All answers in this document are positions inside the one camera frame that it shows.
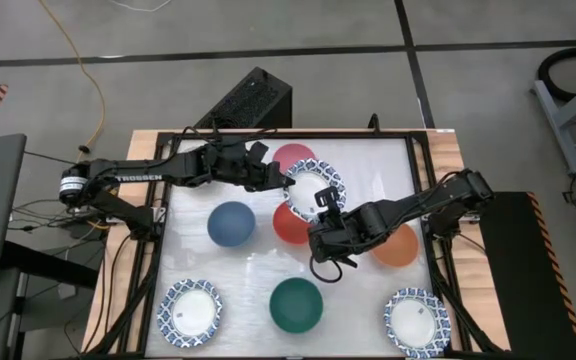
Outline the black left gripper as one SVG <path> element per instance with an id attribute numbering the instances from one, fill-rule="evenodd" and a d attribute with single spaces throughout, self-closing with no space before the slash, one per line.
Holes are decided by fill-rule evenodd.
<path id="1" fill-rule="evenodd" d="M 212 180 L 243 186 L 247 192 L 288 188 L 296 181 L 279 173 L 277 162 L 264 163 L 268 147 L 257 141 L 250 148 L 243 142 L 205 146 L 204 164 Z"/>

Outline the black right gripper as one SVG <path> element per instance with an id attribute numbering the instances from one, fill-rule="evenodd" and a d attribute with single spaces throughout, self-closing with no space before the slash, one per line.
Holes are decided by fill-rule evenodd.
<path id="1" fill-rule="evenodd" d="M 308 230 L 309 246 L 317 263 L 333 261 L 356 266 L 351 259 L 376 246 L 375 203 L 365 203 L 350 212 L 338 212 L 340 195 L 335 186 L 317 192 L 315 202 L 329 211 L 319 214 L 319 223 Z"/>

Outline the blue patterned white plate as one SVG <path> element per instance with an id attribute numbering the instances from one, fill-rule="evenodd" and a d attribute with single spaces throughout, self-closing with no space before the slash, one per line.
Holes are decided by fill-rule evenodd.
<path id="1" fill-rule="evenodd" d="M 326 206 L 316 203 L 315 194 L 326 188 L 334 187 L 337 190 L 337 206 L 344 209 L 346 186 L 341 174 L 329 163 L 314 158 L 298 160 L 287 169 L 285 175 L 295 181 L 294 185 L 283 190 L 285 204 L 294 215 L 307 223 L 317 223 L 318 213 L 325 210 Z"/>
<path id="2" fill-rule="evenodd" d="M 451 342 L 452 323 L 444 303 L 422 288 L 397 290 L 384 306 L 388 339 L 407 357 L 430 359 Z"/>
<path id="3" fill-rule="evenodd" d="M 217 333 L 223 300 L 207 280 L 183 279 L 165 293 L 156 311 L 164 339 L 183 349 L 205 345 Z"/>

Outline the blue bowl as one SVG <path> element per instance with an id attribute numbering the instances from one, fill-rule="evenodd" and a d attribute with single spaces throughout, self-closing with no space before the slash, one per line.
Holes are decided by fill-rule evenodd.
<path id="1" fill-rule="evenodd" d="M 217 206 L 207 222 L 208 235 L 221 247 L 237 247 L 252 236 L 256 226 L 253 211 L 244 203 L 225 202 Z"/>

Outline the orange bowl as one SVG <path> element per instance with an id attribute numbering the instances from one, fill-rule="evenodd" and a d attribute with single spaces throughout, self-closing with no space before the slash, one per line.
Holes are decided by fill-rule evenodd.
<path id="1" fill-rule="evenodd" d="M 419 240 L 407 224 L 401 225 L 386 240 L 371 251 L 381 264 L 390 267 L 405 267 L 415 261 L 419 253 Z"/>

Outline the green bowl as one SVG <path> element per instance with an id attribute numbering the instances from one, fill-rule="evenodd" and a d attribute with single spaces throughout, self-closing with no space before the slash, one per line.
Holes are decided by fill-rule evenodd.
<path id="1" fill-rule="evenodd" d="M 269 311 L 274 323 L 288 333 L 305 333 L 313 329 L 323 314 L 323 297 L 309 280 L 286 279 L 273 290 Z"/>

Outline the pink bowl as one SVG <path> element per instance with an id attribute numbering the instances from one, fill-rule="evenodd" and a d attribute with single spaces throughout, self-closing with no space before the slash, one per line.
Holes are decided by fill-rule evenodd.
<path id="1" fill-rule="evenodd" d="M 285 173 L 297 161 L 314 158 L 312 150 L 302 144 L 290 143 L 283 145 L 274 153 L 272 160 L 280 165 L 280 172 Z"/>

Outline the red bowl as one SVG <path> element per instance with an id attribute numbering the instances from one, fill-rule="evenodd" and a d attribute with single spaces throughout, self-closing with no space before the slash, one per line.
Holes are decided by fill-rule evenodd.
<path id="1" fill-rule="evenodd" d="M 281 240 L 293 245 L 308 243 L 310 224 L 293 214 L 290 208 L 282 203 L 273 215 L 273 228 Z"/>

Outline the black computer tower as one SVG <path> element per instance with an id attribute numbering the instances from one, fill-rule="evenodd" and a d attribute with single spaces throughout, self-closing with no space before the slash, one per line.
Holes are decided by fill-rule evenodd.
<path id="1" fill-rule="evenodd" d="M 292 103 L 291 85 L 255 67 L 195 124 L 195 128 L 291 128 Z"/>

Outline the black desk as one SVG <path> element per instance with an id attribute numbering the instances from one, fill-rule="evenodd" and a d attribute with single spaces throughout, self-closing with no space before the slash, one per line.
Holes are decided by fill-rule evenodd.
<path id="1" fill-rule="evenodd" d="M 97 272 L 85 265 L 8 241 L 3 245 L 0 267 L 15 268 L 29 275 L 89 289 L 94 288 L 97 283 Z M 8 309 L 0 315 L 0 323 L 8 320 L 15 312 L 15 303 L 13 300 Z"/>

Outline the grey metal stand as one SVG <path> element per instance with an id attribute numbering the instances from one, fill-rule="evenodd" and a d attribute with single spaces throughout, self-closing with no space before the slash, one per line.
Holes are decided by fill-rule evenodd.
<path id="1" fill-rule="evenodd" d="M 576 175 L 576 146 L 569 130 L 569 127 L 576 121 L 576 96 L 559 107 L 543 81 L 536 80 L 533 90 L 561 149 L 568 173 Z"/>

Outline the black table frame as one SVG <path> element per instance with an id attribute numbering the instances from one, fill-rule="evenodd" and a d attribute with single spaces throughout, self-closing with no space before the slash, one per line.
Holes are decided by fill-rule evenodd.
<path id="1" fill-rule="evenodd" d="M 392 140 L 403 139 L 407 143 L 409 163 L 413 167 L 411 176 L 419 188 L 432 185 L 438 176 L 463 168 L 463 162 L 452 129 L 226 129 L 224 136 L 247 137 L 251 141 L 268 139 L 289 139 L 303 142 L 307 139 L 345 140 Z M 128 158 L 130 160 L 158 159 L 172 145 L 190 134 L 180 130 L 136 130 L 132 134 Z M 92 307 L 87 322 L 83 351 L 97 346 L 109 332 L 108 325 L 119 318 L 121 311 L 135 296 L 137 288 L 146 277 L 150 265 L 159 263 L 162 242 L 145 242 L 125 239 L 128 228 L 118 225 L 108 233 L 107 252 L 104 255 L 105 269 L 100 272 L 95 289 Z M 150 319 L 147 308 L 154 299 L 154 291 L 148 290 L 139 300 L 127 323 L 119 331 L 109 348 L 111 354 L 137 352 L 145 348 L 141 338 Z M 492 321 L 480 323 L 471 320 L 457 321 L 458 333 L 455 336 L 460 351 L 467 352 L 483 342 L 490 346 L 494 339 L 507 341 L 505 326 L 501 323 L 500 306 L 486 308 L 495 317 Z"/>

